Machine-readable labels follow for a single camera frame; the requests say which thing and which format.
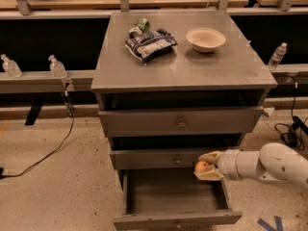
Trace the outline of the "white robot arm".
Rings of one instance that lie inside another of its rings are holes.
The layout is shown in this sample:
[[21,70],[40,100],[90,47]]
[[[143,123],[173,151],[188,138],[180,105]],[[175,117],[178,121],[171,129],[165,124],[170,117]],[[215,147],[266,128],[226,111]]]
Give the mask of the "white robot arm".
[[270,142],[258,151],[228,149],[201,155],[193,173],[199,180],[297,184],[308,190],[308,160],[285,144]]

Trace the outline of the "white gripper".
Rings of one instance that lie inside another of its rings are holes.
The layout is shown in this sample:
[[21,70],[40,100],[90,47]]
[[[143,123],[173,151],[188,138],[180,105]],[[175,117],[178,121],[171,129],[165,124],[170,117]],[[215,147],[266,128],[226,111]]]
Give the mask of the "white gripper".
[[237,157],[239,153],[239,149],[228,149],[224,152],[213,151],[202,154],[198,157],[199,161],[208,164],[217,163],[218,169],[216,169],[215,166],[210,165],[208,171],[201,173],[194,172],[193,174],[199,180],[203,181],[219,181],[221,176],[228,180],[240,180],[241,176],[237,171]]

